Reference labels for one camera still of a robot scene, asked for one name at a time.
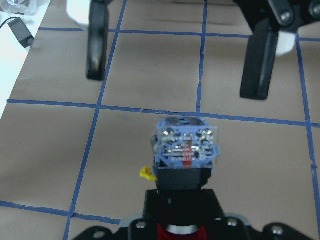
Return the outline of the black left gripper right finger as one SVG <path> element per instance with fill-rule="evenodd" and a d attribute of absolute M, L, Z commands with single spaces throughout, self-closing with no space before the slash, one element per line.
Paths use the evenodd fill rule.
<path fill-rule="evenodd" d="M 176 240 L 309 240 L 308 235 L 284 223 L 254 229 L 240 217 L 224 213 L 211 189 L 180 190 L 174 201 Z"/>

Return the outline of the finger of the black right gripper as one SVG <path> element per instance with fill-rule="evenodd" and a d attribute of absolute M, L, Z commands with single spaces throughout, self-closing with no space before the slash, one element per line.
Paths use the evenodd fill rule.
<path fill-rule="evenodd" d="M 88 16 L 86 77 L 102 81 L 105 77 L 109 32 L 109 0 L 92 0 Z"/>
<path fill-rule="evenodd" d="M 249 37 L 240 87 L 240 97 L 266 100 L 269 94 L 280 31 L 258 28 Z"/>

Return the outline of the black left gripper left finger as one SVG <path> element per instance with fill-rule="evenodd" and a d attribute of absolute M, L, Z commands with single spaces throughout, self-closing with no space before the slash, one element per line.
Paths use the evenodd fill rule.
<path fill-rule="evenodd" d="M 130 220 L 128 226 L 121 226 L 113 233 L 102 226 L 89 227 L 75 237 L 76 240 L 159 240 L 159 227 L 173 223 L 173 211 L 164 202 L 156 189 L 145 193 L 142 216 Z"/>

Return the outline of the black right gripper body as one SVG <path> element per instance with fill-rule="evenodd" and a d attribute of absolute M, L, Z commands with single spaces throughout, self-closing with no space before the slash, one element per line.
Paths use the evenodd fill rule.
<path fill-rule="evenodd" d="M 236 0 L 252 32 L 266 29 L 296 33 L 320 20 L 318 0 Z"/>

